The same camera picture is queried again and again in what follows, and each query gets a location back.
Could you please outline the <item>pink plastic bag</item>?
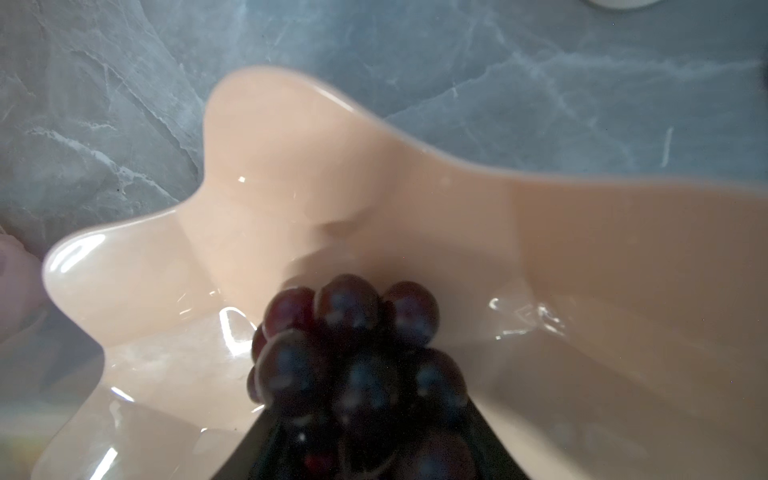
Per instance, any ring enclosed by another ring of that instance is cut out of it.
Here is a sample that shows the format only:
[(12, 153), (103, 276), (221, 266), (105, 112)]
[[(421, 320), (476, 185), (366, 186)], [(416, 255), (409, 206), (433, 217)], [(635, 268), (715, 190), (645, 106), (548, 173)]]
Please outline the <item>pink plastic bag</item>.
[(41, 261), (1, 229), (1, 342), (27, 329), (46, 299)]

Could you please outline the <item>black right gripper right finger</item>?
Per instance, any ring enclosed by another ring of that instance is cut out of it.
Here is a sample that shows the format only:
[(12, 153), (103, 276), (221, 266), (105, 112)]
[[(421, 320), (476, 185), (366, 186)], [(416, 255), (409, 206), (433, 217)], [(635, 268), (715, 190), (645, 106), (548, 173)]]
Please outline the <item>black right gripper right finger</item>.
[(464, 413), (464, 440), (472, 453), (478, 479), (530, 480), (472, 401)]

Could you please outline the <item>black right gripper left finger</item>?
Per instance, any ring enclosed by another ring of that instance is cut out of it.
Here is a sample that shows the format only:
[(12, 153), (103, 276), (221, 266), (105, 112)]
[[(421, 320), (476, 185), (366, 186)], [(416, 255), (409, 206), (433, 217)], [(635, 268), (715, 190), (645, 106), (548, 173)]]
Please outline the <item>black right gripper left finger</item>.
[(279, 460), (279, 420), (262, 411), (213, 480), (274, 479)]

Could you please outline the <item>dark purple grape bunch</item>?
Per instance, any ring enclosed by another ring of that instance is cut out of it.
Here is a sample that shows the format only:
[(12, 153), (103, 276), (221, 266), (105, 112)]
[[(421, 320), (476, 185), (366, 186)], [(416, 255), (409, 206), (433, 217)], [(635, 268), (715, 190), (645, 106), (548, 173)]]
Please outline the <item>dark purple grape bunch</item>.
[(476, 479), (461, 432), (463, 374), (432, 340), (433, 294), (342, 274), (268, 303), (251, 346), (250, 398), (276, 420), (253, 479)]

